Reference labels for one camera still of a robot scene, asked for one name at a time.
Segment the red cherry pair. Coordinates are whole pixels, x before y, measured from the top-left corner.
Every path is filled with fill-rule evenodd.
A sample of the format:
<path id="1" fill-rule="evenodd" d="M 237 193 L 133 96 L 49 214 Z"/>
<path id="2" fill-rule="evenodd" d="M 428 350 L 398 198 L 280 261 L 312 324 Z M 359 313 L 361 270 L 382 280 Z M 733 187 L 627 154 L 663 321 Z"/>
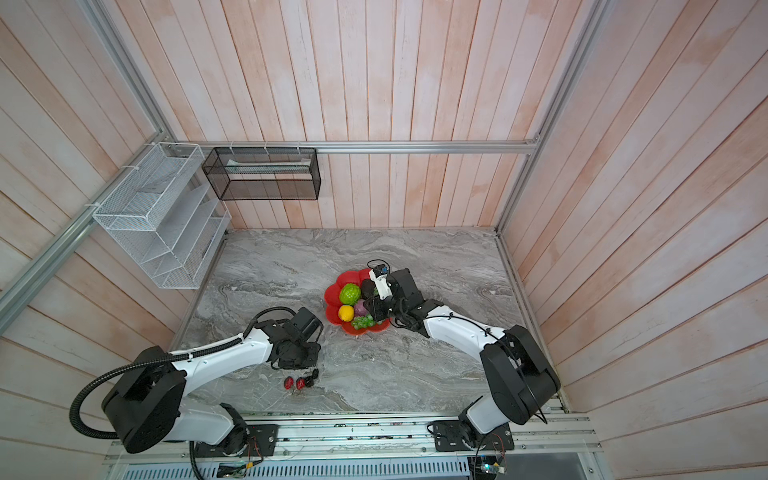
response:
<path id="1" fill-rule="evenodd" d="M 286 377 L 283 381 L 285 390 L 302 390 L 306 387 L 305 377 Z"/>

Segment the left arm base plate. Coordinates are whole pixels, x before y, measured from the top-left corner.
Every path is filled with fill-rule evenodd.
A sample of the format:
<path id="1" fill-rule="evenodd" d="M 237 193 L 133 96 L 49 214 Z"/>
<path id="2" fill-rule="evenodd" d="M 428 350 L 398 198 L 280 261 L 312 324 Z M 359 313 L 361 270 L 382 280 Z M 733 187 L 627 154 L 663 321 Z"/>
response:
<path id="1" fill-rule="evenodd" d="M 234 457 L 267 458 L 274 455 L 279 438 L 277 424 L 249 424 L 235 427 L 219 444 L 209 445 L 199 442 L 195 445 L 197 458 Z"/>

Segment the yellow lemon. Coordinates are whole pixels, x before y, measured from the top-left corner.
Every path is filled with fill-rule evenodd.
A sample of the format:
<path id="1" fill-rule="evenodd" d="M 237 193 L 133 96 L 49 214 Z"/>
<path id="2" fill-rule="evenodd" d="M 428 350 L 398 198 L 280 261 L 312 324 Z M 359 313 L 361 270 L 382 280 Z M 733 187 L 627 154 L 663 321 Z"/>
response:
<path id="1" fill-rule="evenodd" d="M 356 316 L 352 305 L 342 305 L 338 310 L 338 318 L 345 323 L 352 322 Z"/>

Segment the green bumpy custard apple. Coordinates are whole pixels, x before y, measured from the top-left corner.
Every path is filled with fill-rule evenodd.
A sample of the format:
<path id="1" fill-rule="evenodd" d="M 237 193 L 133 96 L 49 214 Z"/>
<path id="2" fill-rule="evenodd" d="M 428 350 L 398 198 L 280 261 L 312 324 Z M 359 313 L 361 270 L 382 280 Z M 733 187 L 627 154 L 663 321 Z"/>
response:
<path id="1" fill-rule="evenodd" d="M 344 285 L 339 292 L 339 301 L 343 305 L 354 306 L 361 298 L 360 286 L 355 283 Z"/>

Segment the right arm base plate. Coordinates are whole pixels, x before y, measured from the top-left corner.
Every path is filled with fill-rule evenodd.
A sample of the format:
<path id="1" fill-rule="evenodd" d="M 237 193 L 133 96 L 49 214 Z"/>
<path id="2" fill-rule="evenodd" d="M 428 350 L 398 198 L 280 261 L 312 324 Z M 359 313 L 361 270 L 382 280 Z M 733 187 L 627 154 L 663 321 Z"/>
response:
<path id="1" fill-rule="evenodd" d="M 506 453 L 515 449 L 508 424 L 496 427 L 488 433 L 479 433 L 462 420 L 438 420 L 427 425 L 438 452 L 496 451 Z"/>

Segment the green grape bunch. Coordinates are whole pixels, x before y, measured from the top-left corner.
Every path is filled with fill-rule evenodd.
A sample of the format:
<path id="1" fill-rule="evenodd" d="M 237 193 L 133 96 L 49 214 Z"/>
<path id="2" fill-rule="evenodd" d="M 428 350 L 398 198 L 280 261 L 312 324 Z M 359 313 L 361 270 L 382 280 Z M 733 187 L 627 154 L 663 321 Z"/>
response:
<path id="1" fill-rule="evenodd" d="M 366 316 L 356 316 L 351 321 L 351 326 L 355 330 L 362 330 L 367 328 L 372 328 L 374 326 L 377 326 L 378 322 L 373 318 L 372 315 L 366 315 Z"/>

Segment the dark avocado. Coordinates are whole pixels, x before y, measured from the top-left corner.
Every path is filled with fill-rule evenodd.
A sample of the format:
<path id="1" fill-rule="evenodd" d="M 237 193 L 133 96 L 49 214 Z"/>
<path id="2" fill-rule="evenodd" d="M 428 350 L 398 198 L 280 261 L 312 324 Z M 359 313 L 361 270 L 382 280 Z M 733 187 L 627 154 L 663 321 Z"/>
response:
<path id="1" fill-rule="evenodd" d="M 375 282 L 370 278 L 364 279 L 360 284 L 361 299 L 368 300 L 377 295 Z"/>

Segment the purple fig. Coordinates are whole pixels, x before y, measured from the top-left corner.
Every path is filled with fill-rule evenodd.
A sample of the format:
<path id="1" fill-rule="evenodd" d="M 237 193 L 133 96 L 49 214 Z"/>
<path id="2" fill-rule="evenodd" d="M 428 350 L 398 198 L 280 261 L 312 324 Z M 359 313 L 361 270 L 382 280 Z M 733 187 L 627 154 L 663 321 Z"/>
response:
<path id="1" fill-rule="evenodd" d="M 356 317 L 366 317 L 369 315 L 368 309 L 363 300 L 358 300 L 354 305 L 354 315 Z"/>

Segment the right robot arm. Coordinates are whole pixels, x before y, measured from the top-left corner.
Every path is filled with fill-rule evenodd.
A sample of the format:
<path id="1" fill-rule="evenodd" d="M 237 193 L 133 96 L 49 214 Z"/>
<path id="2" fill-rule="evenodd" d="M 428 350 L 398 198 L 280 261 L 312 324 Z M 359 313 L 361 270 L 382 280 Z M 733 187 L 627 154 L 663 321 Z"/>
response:
<path id="1" fill-rule="evenodd" d="M 396 328 L 444 342 L 482 365 L 489 394 L 463 410 L 454 423 L 466 440 L 482 439 L 509 423 L 547 420 L 543 408 L 561 383 L 528 329 L 486 325 L 424 297 L 409 269 L 374 267 L 362 282 L 362 293 L 374 319 L 388 319 Z"/>

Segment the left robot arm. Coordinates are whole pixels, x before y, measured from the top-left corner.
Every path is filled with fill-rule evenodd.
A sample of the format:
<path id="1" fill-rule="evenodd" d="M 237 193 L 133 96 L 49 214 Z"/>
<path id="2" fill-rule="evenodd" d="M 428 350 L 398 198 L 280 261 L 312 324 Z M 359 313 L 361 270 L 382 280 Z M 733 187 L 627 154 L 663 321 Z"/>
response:
<path id="1" fill-rule="evenodd" d="M 272 307 L 228 339 L 176 352 L 149 348 L 136 358 L 134 368 L 118 375 L 102 408 L 130 454 L 162 442 L 203 443 L 227 456 L 240 454 L 249 443 L 241 414 L 230 404 L 203 405 L 188 395 L 246 367 L 314 367 L 322 329 L 322 322 L 304 307 Z"/>

